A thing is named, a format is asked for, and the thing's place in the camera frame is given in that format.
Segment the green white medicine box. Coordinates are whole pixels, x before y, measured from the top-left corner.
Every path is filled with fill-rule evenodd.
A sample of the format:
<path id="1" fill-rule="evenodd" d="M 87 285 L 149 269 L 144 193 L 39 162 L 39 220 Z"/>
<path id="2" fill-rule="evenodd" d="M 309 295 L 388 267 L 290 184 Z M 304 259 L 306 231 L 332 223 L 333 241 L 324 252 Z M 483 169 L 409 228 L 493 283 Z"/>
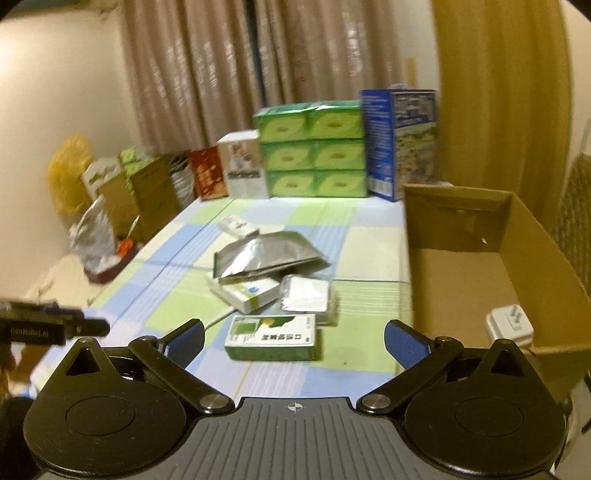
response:
<path id="1" fill-rule="evenodd" d="M 238 315 L 224 349 L 238 361 L 312 361 L 317 358 L 314 314 Z"/>

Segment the white adapter block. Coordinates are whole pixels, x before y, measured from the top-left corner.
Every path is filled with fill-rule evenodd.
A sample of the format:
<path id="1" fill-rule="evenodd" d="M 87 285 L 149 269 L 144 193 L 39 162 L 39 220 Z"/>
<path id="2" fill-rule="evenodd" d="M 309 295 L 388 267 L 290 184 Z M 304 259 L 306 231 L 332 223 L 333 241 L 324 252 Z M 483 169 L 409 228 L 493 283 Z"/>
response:
<path id="1" fill-rule="evenodd" d="M 533 342 L 534 327 L 519 304 L 493 309 L 486 317 L 486 327 L 492 341 L 512 340 L 519 347 Z"/>

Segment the white mecobalamin tablet box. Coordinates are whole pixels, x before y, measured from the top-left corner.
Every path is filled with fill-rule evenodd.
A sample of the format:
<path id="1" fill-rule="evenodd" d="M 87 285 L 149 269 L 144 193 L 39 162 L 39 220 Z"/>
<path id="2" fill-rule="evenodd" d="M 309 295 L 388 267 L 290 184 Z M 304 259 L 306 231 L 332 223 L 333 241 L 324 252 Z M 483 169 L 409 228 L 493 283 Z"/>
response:
<path id="1" fill-rule="evenodd" d="M 280 282 L 270 277 L 222 284 L 207 273 L 205 280 L 213 294 L 242 314 L 266 307 L 280 296 Z"/>

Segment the clear bag white pad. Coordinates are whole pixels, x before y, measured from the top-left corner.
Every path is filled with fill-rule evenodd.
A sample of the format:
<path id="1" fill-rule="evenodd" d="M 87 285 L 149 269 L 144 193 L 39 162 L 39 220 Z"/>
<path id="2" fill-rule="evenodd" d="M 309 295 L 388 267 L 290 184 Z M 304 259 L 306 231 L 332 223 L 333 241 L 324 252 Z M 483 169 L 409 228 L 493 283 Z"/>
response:
<path id="1" fill-rule="evenodd" d="M 280 282 L 280 311 L 314 314 L 318 326 L 338 323 L 338 303 L 338 295 L 328 280 L 287 275 Z"/>

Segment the silver foil pouch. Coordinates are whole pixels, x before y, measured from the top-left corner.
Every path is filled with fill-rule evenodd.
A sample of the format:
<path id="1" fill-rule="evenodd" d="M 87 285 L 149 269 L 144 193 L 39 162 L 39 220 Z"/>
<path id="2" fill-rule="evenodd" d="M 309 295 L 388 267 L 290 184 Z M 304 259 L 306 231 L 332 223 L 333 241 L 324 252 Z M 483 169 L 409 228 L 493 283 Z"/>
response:
<path id="1" fill-rule="evenodd" d="M 329 265 L 329 261 L 301 233 L 279 231 L 238 240 L 215 252 L 212 275 L 227 283 L 310 265 Z"/>

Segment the white ointment box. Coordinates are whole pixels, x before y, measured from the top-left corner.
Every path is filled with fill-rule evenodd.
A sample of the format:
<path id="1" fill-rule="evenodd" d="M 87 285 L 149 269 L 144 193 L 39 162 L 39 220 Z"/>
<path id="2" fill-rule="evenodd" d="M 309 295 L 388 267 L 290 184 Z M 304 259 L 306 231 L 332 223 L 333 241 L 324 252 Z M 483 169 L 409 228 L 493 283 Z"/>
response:
<path id="1" fill-rule="evenodd" d="M 242 240 L 259 235 L 259 228 L 235 215 L 226 215 L 217 222 L 219 229 L 232 238 Z"/>

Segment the crumpled plastic bag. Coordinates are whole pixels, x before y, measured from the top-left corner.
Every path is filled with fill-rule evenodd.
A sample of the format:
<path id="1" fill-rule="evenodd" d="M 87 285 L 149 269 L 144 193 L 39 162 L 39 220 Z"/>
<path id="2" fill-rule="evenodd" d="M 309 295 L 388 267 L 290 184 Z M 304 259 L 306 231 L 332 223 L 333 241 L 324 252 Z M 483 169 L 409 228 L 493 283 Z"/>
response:
<path id="1" fill-rule="evenodd" d="M 105 198 L 98 196 L 78 223 L 69 229 L 70 250 L 84 269 L 99 273 L 117 263 L 116 239 L 105 210 Z"/>

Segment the brown cardboard box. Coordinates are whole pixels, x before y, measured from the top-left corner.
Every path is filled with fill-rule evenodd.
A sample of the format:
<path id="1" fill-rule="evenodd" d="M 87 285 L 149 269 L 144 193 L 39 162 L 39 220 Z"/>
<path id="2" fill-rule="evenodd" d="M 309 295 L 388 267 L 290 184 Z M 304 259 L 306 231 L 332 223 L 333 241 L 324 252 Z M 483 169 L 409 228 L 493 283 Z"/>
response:
<path id="1" fill-rule="evenodd" d="M 414 327 L 487 348 L 487 315 L 518 304 L 526 357 L 562 401 L 590 368 L 590 299 L 544 227 L 507 191 L 408 185 L 404 206 Z"/>

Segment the brown cardboard carton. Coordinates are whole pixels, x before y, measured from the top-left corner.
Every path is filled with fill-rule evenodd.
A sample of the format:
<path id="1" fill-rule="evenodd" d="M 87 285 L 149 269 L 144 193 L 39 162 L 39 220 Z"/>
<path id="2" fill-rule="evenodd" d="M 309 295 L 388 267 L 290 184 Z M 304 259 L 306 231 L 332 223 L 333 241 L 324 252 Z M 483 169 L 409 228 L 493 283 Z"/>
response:
<path id="1" fill-rule="evenodd" d="M 180 212 L 166 161 L 152 161 L 130 177 L 130 184 L 128 189 L 121 173 L 104 183 L 98 193 L 104 197 L 114 235 L 126 237 L 138 220 L 131 237 L 147 243 Z"/>

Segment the quilted chair cushion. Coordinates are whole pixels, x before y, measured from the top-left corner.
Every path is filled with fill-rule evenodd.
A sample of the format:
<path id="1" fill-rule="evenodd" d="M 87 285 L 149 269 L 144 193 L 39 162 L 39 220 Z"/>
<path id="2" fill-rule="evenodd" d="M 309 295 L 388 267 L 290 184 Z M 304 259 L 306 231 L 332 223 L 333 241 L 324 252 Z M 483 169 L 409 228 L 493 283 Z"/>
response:
<path id="1" fill-rule="evenodd" d="M 590 156 L 574 161 L 551 236 L 590 294 L 591 192 Z"/>

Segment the white appliance box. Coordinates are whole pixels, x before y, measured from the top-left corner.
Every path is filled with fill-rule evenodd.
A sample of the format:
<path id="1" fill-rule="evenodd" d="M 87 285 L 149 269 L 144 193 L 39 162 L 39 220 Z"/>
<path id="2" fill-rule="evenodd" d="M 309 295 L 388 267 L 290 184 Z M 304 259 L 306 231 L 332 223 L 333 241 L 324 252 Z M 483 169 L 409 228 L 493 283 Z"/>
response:
<path id="1" fill-rule="evenodd" d="M 224 183 L 235 199 L 267 199 L 266 165 L 256 129 L 230 132 L 217 141 Z"/>

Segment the blue milk carton box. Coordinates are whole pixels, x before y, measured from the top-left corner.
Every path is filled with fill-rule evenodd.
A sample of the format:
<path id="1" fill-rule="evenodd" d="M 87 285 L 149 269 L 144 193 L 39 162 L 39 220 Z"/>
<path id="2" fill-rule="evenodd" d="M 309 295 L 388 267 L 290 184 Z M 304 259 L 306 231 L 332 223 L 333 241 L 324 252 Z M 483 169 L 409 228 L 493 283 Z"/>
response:
<path id="1" fill-rule="evenodd" d="M 429 89 L 360 91 L 368 190 L 396 202 L 407 184 L 435 175 L 437 93 Z"/>

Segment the green tissue pack stack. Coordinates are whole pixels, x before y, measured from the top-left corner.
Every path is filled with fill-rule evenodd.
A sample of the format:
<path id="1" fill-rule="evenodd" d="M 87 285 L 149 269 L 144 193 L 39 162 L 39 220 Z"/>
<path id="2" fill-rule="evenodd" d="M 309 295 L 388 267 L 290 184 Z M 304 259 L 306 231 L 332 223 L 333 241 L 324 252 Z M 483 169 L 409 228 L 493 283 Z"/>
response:
<path id="1" fill-rule="evenodd" d="M 259 110 L 252 121 L 274 197 L 367 196 L 358 100 L 271 106 Z"/>

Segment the beige window curtain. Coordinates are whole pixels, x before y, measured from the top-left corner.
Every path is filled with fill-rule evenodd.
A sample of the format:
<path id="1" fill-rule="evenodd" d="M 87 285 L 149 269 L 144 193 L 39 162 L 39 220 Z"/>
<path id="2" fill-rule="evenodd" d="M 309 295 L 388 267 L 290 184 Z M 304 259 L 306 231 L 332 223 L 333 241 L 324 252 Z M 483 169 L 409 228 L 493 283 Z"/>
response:
<path id="1" fill-rule="evenodd" d="M 349 100 L 403 78 L 390 1 L 124 1 L 142 141 L 212 146 L 261 108 Z"/>

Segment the mustard yellow curtain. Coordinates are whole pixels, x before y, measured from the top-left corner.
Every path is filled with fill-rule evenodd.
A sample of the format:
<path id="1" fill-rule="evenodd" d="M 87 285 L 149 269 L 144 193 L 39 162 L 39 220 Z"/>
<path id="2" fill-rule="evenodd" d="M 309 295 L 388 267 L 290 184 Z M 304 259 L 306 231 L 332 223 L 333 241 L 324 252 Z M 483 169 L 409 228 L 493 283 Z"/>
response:
<path id="1" fill-rule="evenodd" d="M 571 127 L 569 47 L 557 1 L 435 1 L 441 177 L 509 190 L 550 225 Z"/>

